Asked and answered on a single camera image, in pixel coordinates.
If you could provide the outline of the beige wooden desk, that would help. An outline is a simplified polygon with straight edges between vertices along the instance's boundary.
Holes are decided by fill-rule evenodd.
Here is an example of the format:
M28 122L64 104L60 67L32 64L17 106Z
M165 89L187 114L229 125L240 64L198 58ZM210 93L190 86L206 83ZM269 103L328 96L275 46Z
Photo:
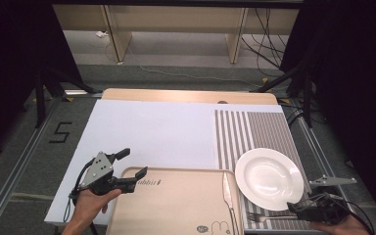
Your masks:
M105 31L114 60L124 60L136 31L223 33L229 61L237 62L244 34L288 35L298 12L294 9L61 5L53 9L63 30Z

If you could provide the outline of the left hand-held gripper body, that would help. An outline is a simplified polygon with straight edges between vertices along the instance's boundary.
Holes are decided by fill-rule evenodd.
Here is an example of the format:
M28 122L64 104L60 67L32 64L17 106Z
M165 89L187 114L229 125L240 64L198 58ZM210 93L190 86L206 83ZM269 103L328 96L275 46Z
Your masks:
M106 154L99 152L92 160L84 179L78 183L78 190L89 189L97 196L119 189L123 194L133 193L136 187L137 179L117 178L114 176L113 163L116 161L115 154Z

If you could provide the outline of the white board sheet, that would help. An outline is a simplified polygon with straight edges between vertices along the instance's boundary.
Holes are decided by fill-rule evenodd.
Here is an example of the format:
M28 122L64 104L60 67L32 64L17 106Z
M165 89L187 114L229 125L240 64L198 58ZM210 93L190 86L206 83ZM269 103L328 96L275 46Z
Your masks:
M130 166L219 169L229 139L221 132L241 124L230 115L280 114L278 105L99 100L83 130L67 172L45 217L64 222L68 195L84 165L98 153L131 150L114 163L114 175Z

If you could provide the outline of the black curtain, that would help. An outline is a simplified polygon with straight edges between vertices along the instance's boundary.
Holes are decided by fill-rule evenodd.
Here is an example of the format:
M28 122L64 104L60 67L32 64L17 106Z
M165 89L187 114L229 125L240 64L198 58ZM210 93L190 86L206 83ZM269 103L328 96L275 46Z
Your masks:
M48 85L81 80L53 6L0 0L0 141L37 77Z
M303 0L281 69L298 64L326 22L316 97L376 202L376 0Z

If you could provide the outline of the person's right hand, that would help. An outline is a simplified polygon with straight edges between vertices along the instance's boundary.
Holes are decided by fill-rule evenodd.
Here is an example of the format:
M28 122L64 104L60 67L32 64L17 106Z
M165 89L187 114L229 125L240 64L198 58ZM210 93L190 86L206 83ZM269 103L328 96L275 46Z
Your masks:
M313 221L309 226L327 235L370 235L366 227L352 215L347 216L336 225Z

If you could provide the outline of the grey striped placemat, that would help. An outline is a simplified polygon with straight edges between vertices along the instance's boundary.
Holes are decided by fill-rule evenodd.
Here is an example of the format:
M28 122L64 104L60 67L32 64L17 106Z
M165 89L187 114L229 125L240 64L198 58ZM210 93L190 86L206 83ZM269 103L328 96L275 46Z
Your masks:
M236 163L246 152L257 149L272 149L288 157L301 171L304 178L304 193L301 200L311 191L306 173L285 116L280 113L216 110L214 122L214 153L217 165L235 175ZM240 191L240 208L243 214L257 212L263 215L286 214L285 211L269 211L250 202Z

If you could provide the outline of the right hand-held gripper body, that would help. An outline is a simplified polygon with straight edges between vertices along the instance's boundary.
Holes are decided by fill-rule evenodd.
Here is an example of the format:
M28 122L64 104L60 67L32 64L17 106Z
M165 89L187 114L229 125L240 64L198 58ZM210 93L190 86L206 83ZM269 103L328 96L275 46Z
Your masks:
M352 211L349 209L344 196L340 193L341 185L355 184L354 178L342 178L323 175L311 180L311 192L300 203L306 205L304 211L296 212L300 220L327 222L337 224Z

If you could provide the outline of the black metal stand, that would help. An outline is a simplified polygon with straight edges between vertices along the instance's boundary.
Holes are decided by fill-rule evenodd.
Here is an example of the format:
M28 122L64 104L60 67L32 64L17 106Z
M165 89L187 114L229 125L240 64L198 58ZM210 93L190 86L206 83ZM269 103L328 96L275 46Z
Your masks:
M74 85L89 94L101 94L101 89L96 89L85 84L80 74L68 75L67 73L50 67L40 69L35 76L35 98L37 107L37 122L35 127L38 128L46 119L46 108L44 101L44 89L47 89L52 97L64 98L67 91L61 83L67 82Z
M308 66L305 63L299 63L297 66L288 70L284 74L275 78L274 80L266 83L263 87L252 90L252 93L265 93L269 89L285 82L290 79L291 82L287 88L287 95L289 97L297 97L300 92L304 95L304 107L303 107L303 118L305 123L309 128L312 128L312 123L310 119L310 100L312 94L312 82L311 74L309 72Z

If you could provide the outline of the white plate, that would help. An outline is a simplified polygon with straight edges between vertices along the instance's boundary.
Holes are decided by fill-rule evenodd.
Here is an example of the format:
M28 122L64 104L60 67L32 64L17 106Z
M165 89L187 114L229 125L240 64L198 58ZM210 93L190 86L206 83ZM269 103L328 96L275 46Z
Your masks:
M303 175L295 163L267 148L243 154L236 163L235 177L243 195L269 211L285 211L288 203L301 200L305 189Z

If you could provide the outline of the person's left hand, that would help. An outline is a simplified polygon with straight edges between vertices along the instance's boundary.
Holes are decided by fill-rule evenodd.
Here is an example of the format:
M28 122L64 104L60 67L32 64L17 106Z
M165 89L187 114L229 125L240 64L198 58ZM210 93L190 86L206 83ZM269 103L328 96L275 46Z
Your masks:
M102 196L97 196L90 190L81 191L74 206L70 224L74 223L80 228L89 226L98 213L105 213L108 203L120 194L121 191L119 189L115 189Z

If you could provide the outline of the aluminium floor rail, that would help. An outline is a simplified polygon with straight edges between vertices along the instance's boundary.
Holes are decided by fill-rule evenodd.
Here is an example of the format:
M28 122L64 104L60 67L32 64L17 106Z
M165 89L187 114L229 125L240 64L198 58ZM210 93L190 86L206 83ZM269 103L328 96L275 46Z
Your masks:
M301 127L304 135L305 135L305 139L306 139L309 147L311 148L311 150L314 154L314 158L316 159L316 162L318 163L319 168L322 171L322 176L326 175L326 176L336 177L332 168L331 168L331 166L330 166L330 164L329 164L329 162L327 161L327 159L326 159L326 157L325 157L316 137L314 136L312 129L307 126L306 122L304 121L304 119L302 117L299 117L299 124L300 124L300 127ZM339 187L339 191L344 196L344 198L346 199L348 207L352 211L349 215L352 215L359 222L361 222L366 227L366 229L368 230L370 235L374 235L374 229L370 228L370 226L361 217L359 217L354 212L353 203L348 201L347 196L345 195L344 191L342 190L342 186L344 186L344 185L341 185Z
M0 217L4 209L7 207L13 192L17 188L40 140L42 139L50 118L60 103L61 98L53 98L48 103L48 107L43 110L43 120L34 126L33 131L28 137L27 143L24 145L23 151L19 154L19 157L10 170L5 183L0 188Z

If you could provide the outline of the beige tray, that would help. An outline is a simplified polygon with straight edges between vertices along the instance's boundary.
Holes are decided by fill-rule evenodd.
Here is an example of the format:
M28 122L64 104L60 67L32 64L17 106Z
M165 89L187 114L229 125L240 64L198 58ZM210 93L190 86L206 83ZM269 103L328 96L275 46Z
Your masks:
M133 193L119 196L107 235L233 235L223 199L227 173L240 235L244 235L234 173L221 169L150 168Z

